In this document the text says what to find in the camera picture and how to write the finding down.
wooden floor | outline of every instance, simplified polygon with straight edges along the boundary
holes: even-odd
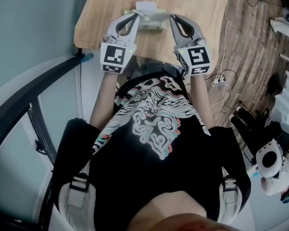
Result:
[[[280,4],[279,0],[266,0]],[[289,56],[289,38],[274,33],[270,26],[270,19],[281,16],[281,7],[259,1],[253,8],[246,0],[229,0],[227,18],[232,25],[227,27],[226,49],[222,70],[231,69],[237,72],[238,80],[235,84],[231,99],[227,103],[235,108],[241,100],[252,112],[265,108],[271,109],[274,98],[266,94],[269,78],[274,72],[283,77],[288,65],[279,54]],[[224,28],[226,19],[223,20],[219,61],[215,73],[219,70],[224,47]],[[224,72],[226,82],[232,86],[236,75],[231,71]],[[229,93],[229,87],[222,85],[212,87],[211,80],[207,80],[207,87],[211,104],[223,99]],[[217,126],[229,127],[228,116],[233,110],[224,106],[223,102],[213,106],[213,115]]]

wooden desk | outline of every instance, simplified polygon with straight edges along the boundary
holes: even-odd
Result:
[[[75,27],[74,43],[79,48],[99,49],[109,23],[145,0],[87,0]],[[184,15],[198,23],[212,50],[213,64],[218,60],[221,25],[228,0],[146,0],[158,8]],[[180,64],[174,53],[171,27],[163,31],[138,31],[136,55]]]

